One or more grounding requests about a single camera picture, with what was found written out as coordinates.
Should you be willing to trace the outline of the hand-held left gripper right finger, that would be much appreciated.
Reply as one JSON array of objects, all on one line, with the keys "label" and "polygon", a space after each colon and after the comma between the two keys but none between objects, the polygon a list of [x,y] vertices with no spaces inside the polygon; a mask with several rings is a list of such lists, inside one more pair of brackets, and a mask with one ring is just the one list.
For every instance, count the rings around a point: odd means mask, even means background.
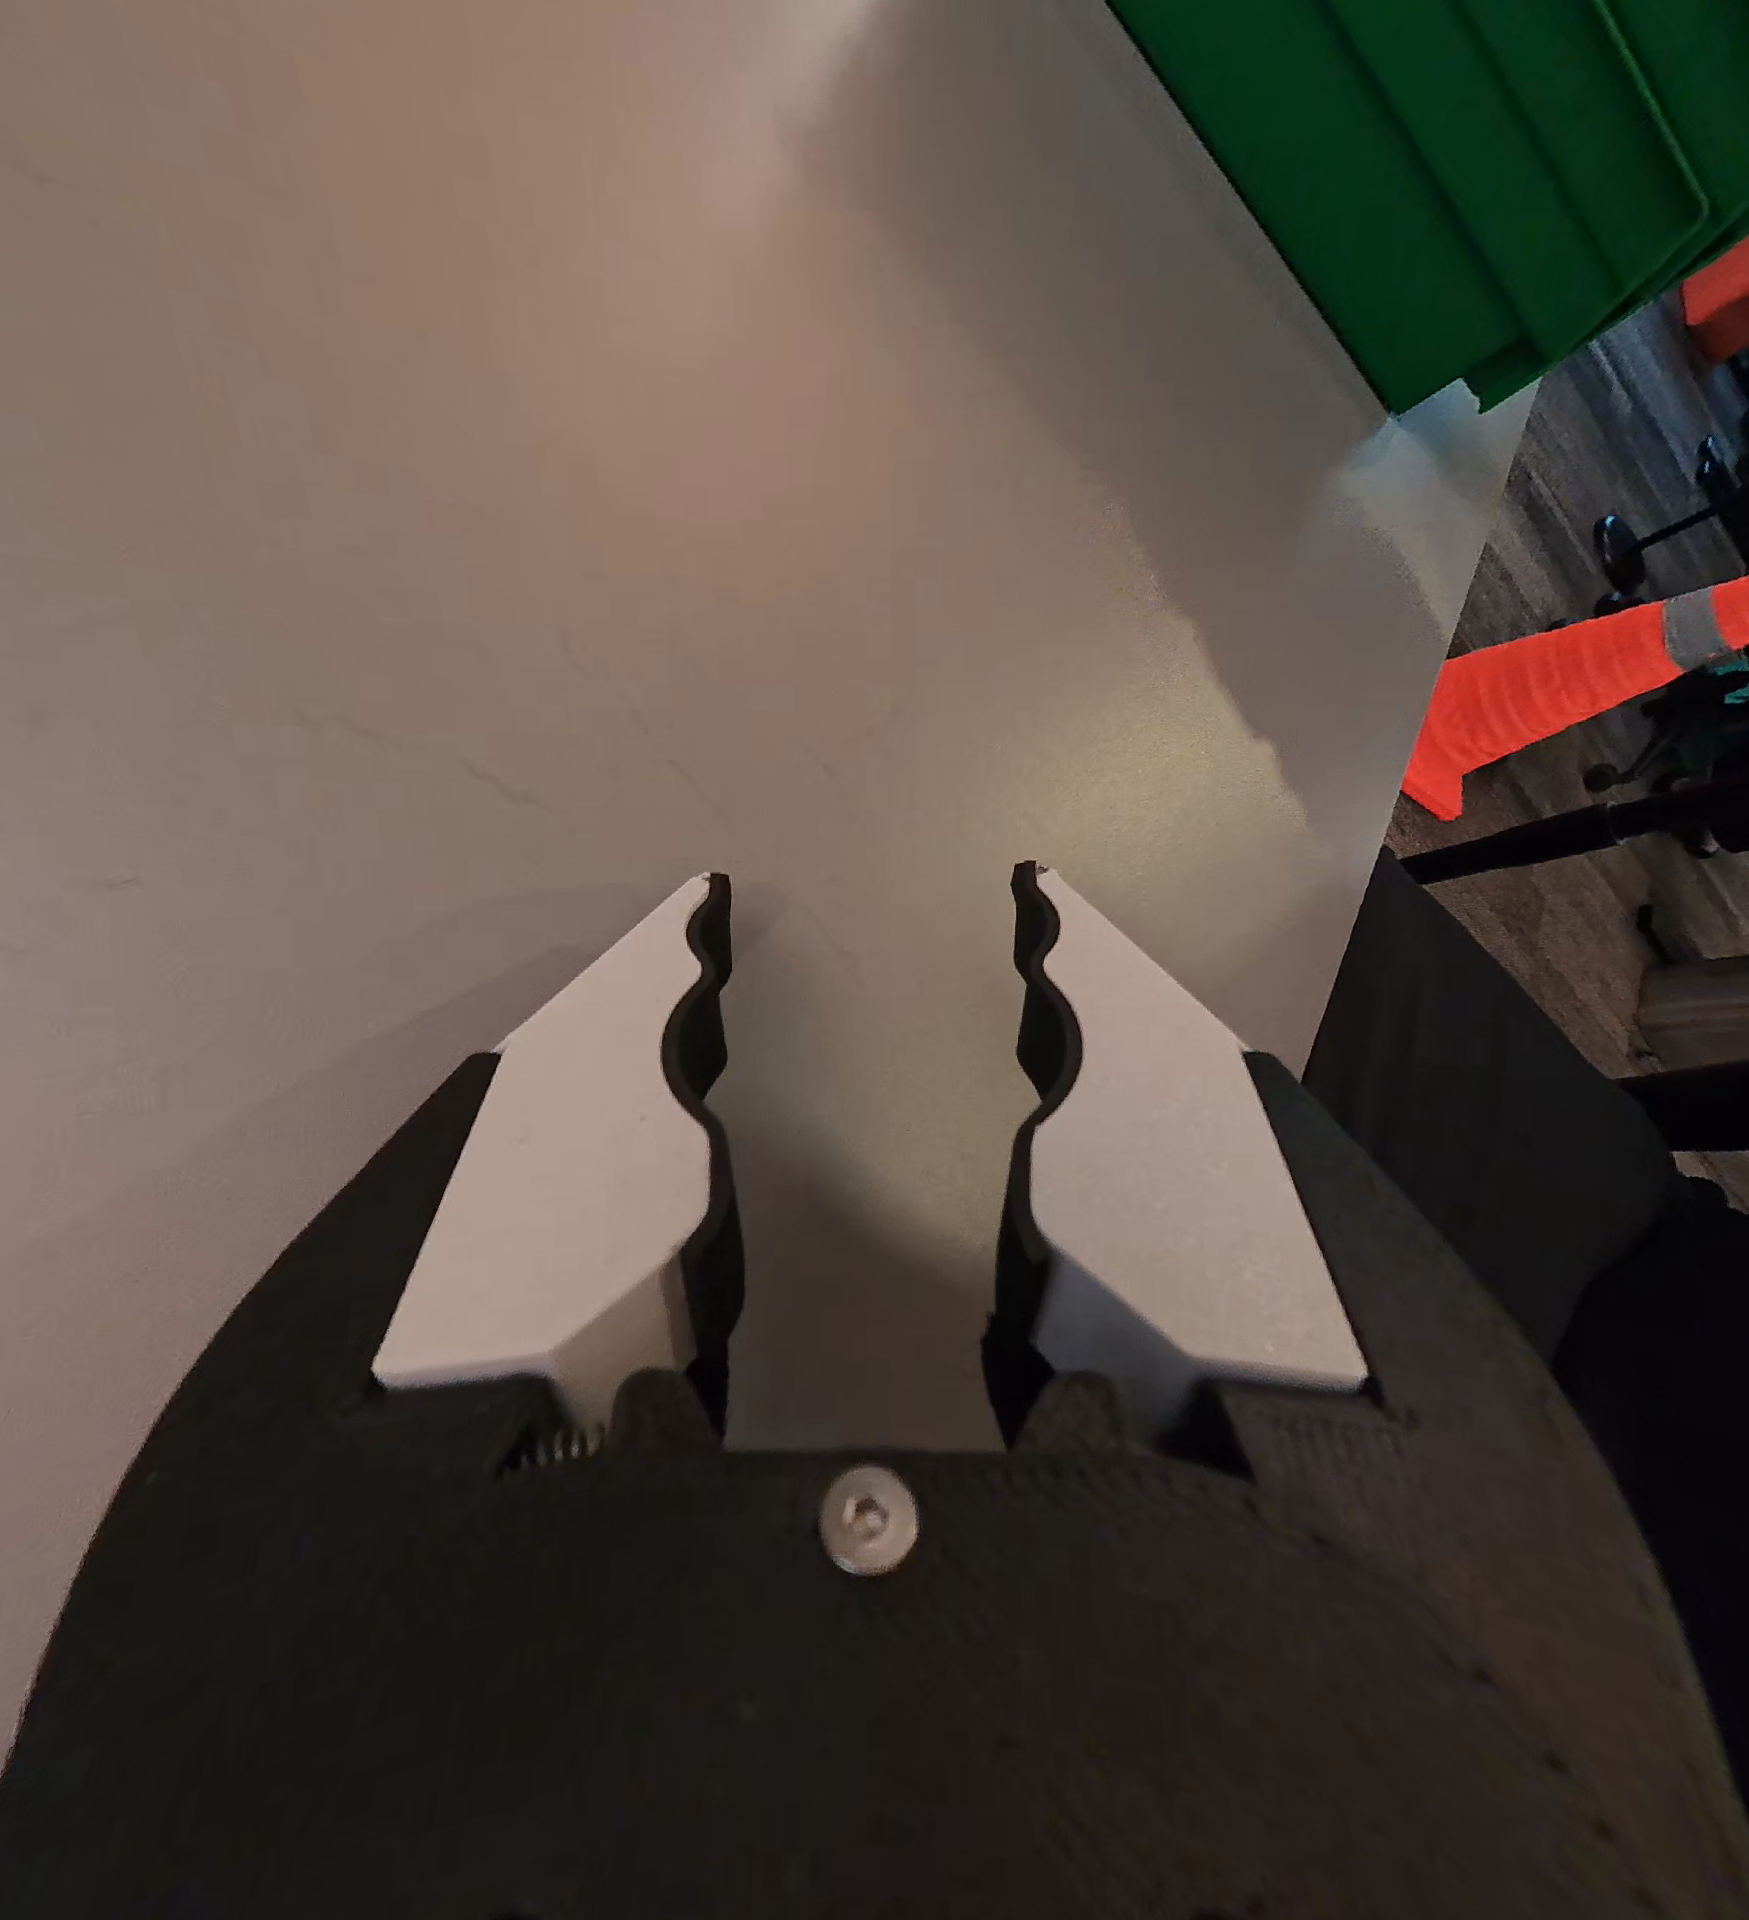
[{"label": "hand-held left gripper right finger", "polygon": [[1066,1374],[1109,1382],[1127,1428],[1166,1448],[1222,1386],[1358,1400],[1371,1364],[1267,1116],[1264,1058],[1054,868],[1016,863],[1010,893],[1033,1106],[996,1254],[1005,1445]]}]

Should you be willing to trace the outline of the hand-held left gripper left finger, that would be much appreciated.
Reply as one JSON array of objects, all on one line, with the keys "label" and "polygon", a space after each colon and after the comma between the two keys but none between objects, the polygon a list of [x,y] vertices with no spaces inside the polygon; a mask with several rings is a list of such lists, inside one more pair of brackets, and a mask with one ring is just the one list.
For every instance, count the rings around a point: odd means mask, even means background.
[{"label": "hand-held left gripper left finger", "polygon": [[743,1251],[710,1091],[731,962],[731,881],[698,875],[501,1040],[382,1387],[536,1377],[607,1418],[626,1379],[673,1371],[724,1416]]}]

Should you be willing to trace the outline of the black metal bar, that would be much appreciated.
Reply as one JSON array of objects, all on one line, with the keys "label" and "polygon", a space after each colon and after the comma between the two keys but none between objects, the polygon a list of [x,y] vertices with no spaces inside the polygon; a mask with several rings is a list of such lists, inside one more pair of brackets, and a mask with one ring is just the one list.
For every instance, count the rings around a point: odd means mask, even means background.
[{"label": "black metal bar", "polygon": [[1539,821],[1503,827],[1405,855],[1405,872],[1432,885],[1523,870],[1628,844],[1644,833],[1709,839],[1725,852],[1749,849],[1749,790],[1681,790],[1631,804],[1590,804]]}]

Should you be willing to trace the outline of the orange traffic cone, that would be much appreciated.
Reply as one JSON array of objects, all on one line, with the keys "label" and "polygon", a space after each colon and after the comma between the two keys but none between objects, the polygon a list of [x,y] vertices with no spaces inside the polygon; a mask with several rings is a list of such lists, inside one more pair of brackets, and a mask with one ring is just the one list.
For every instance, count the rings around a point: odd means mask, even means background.
[{"label": "orange traffic cone", "polygon": [[1749,650],[1749,573],[1443,662],[1403,793],[1464,813],[1467,773]]}]

